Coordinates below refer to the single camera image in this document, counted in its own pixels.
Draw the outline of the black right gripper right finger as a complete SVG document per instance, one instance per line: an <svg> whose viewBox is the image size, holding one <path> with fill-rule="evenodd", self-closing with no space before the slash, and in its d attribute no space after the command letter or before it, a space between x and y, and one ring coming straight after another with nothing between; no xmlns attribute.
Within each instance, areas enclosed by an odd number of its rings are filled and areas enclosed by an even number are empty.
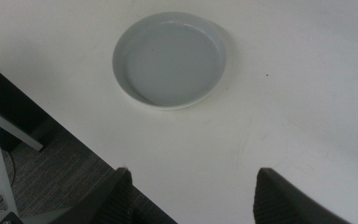
<svg viewBox="0 0 358 224"><path fill-rule="evenodd" d="M256 223L335 224L348 221L324 208L271 168L257 174L253 214Z"/></svg>

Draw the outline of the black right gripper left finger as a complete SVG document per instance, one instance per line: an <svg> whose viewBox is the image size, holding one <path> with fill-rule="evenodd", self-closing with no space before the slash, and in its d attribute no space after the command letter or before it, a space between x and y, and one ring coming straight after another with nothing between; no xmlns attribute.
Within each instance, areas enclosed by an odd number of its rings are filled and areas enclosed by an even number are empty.
<svg viewBox="0 0 358 224"><path fill-rule="evenodd" d="M131 172L120 167L97 189L52 223L132 223L134 186Z"/></svg>

